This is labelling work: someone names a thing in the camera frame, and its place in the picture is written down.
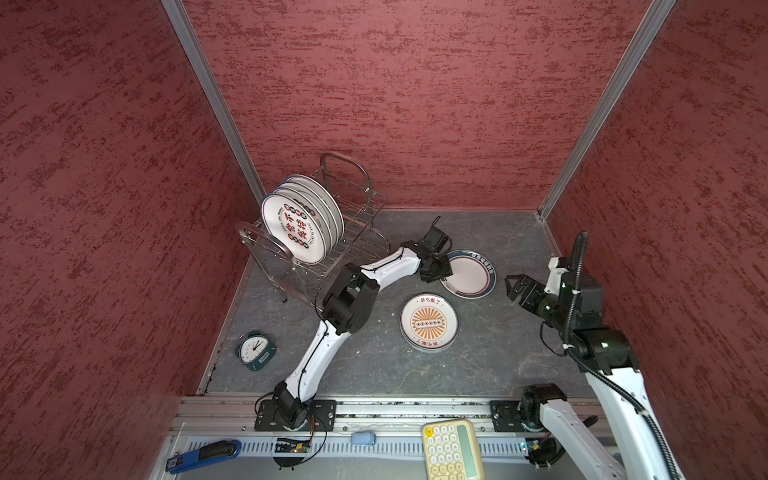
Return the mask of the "green band red ring plate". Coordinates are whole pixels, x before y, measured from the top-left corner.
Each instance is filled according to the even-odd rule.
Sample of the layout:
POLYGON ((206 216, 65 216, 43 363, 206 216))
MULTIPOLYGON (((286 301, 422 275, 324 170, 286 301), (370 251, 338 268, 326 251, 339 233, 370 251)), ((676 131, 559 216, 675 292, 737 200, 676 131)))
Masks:
POLYGON ((482 254, 471 250, 454 250, 447 255, 452 274, 440 280, 451 294, 469 300, 489 295, 497 283, 493 264, 482 254))

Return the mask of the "stainless steel dish rack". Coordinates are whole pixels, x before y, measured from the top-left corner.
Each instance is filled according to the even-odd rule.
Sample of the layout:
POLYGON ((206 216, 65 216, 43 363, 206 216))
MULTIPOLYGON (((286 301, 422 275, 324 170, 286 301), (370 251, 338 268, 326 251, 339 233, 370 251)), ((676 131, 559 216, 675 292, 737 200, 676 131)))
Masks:
POLYGON ((286 177, 265 197, 259 218, 238 223, 236 231, 281 301, 310 304, 344 264, 391 253, 374 226, 385 203, 362 164, 324 152, 313 173, 286 177))

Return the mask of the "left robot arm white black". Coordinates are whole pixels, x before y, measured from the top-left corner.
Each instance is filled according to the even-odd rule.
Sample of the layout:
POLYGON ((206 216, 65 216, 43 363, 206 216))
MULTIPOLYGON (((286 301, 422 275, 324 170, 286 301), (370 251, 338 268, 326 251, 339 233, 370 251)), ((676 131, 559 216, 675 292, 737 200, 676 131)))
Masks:
POLYGON ((432 283, 452 274, 447 249, 452 239, 431 226, 419 240, 406 241, 390 255, 366 265, 344 265, 315 310, 319 325, 302 359, 273 389, 277 413, 289 429, 310 414, 320 380, 343 343, 368 322, 381 290, 417 274, 432 283))

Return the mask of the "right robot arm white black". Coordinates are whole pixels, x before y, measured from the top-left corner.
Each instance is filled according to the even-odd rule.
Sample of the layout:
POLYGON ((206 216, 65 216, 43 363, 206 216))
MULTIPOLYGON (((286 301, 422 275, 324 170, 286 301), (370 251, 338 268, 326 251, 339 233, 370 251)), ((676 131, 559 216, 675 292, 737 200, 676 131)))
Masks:
POLYGON ((553 257, 549 277, 505 279, 507 297, 554 329, 563 355, 594 391, 620 455, 614 457, 554 384, 525 389, 523 427, 550 433, 587 479, 680 479, 683 474, 658 424, 639 361, 627 337, 604 323, 603 289, 575 259, 553 257))

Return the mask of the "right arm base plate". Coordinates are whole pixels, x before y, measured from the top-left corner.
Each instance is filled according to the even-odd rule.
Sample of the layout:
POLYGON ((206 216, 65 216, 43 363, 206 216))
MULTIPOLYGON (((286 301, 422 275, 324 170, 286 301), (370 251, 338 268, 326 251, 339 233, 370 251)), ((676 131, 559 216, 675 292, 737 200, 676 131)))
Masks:
POLYGON ((521 423, 519 400, 492 400, 489 402, 490 418, 496 433, 524 432, 521 423))

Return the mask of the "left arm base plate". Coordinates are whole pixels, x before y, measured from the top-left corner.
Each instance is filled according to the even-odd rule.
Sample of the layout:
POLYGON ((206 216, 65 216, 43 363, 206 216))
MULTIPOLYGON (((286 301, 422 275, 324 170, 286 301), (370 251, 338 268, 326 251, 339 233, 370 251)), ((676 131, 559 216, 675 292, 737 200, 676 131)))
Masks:
POLYGON ((313 400, 286 407, 269 398, 259 403, 253 428, 256 432, 309 432, 312 428, 330 432, 334 428, 336 410, 335 400, 313 400))

